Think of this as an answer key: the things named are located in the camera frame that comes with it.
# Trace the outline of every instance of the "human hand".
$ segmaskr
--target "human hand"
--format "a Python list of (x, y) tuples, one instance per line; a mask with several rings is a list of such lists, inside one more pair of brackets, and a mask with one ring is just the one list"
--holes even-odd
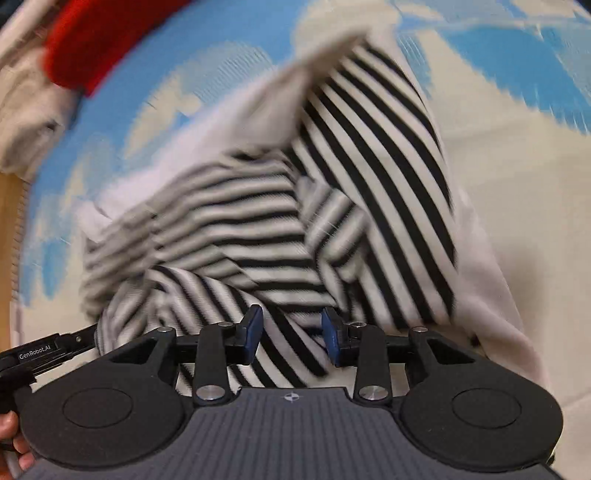
[[(18, 416), (13, 411), (0, 414), (0, 440), (12, 440), (15, 450), (20, 454), (18, 464), (22, 470), (27, 470), (35, 462), (25, 437), (18, 432)], [(13, 480), (1, 450), (0, 480)]]

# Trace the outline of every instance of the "wooden floor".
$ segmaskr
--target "wooden floor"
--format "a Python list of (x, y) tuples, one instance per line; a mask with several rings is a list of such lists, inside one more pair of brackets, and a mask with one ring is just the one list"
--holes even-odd
[(0, 174), (0, 351), (10, 348), (11, 267), (22, 180)]

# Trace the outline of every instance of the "silver screw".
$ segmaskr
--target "silver screw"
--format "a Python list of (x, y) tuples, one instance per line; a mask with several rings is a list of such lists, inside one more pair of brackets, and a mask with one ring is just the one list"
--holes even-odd
[(219, 385), (204, 385), (199, 387), (195, 394), (204, 401), (212, 401), (212, 400), (219, 400), (226, 394), (226, 390), (224, 390)]
[(359, 396), (369, 401), (383, 400), (388, 396), (388, 390), (379, 385), (368, 385), (359, 389)]
[(363, 322), (353, 322), (349, 324), (351, 337), (353, 338), (361, 338), (361, 330), (365, 327), (365, 323)]

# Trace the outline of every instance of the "striped garment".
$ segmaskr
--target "striped garment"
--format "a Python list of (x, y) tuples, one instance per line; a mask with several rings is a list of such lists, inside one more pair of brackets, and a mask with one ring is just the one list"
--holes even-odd
[(330, 370), (325, 306), (388, 333), (449, 323), (447, 176), (413, 83), (357, 45), (309, 92), (287, 148), (221, 155), (88, 241), (83, 307), (99, 350), (160, 325), (238, 322), (258, 303), (261, 345), (252, 366), (229, 368), (232, 387), (302, 387)]

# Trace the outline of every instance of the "gray ribbed panel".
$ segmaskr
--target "gray ribbed panel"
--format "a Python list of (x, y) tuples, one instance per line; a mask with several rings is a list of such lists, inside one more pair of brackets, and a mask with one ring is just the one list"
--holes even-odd
[[(299, 400), (284, 396), (295, 392)], [(552, 480), (541, 466), (514, 473), (454, 470), (419, 452), (388, 412), (351, 403), (340, 388), (244, 389), (197, 410), (165, 451), (111, 471), (72, 472), (40, 461), (25, 480)]]

